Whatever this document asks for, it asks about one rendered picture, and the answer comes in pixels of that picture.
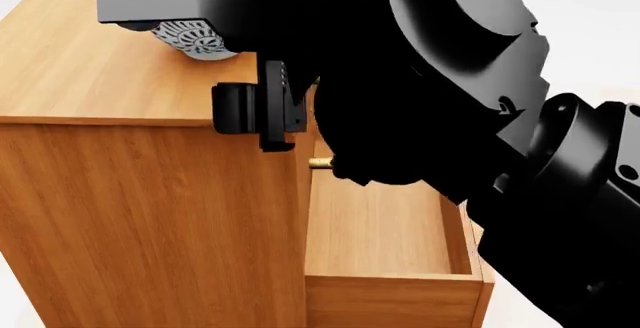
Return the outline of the black bowl with patterned outside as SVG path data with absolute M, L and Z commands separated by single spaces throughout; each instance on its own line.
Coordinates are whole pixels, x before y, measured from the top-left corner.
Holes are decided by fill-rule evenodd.
M 134 32 L 150 32 L 156 39 L 194 60 L 219 61 L 238 55 L 227 48 L 223 37 L 203 19 L 122 21 L 116 24 Z

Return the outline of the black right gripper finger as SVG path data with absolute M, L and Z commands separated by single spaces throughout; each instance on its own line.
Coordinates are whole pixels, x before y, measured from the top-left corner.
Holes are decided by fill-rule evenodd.
M 223 135 L 256 134 L 256 84 L 220 83 L 211 90 L 212 120 Z
M 259 144 L 265 153 L 293 150 L 288 133 L 307 131 L 305 96 L 296 97 L 285 64 L 279 60 L 259 60 Z

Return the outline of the light wooden cabinet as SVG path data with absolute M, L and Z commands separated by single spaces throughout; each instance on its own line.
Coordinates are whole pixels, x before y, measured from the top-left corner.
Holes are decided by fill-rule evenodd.
M 313 132 L 220 135 L 192 60 L 97 21 L 96 0 L 0 20 L 0 252 L 47 327 L 306 328 Z

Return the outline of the open wooden drawer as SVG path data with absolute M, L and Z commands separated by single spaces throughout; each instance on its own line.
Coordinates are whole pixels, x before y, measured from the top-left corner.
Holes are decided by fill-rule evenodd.
M 463 207 L 424 183 L 358 186 L 312 174 L 310 328 L 481 328 L 494 275 Z

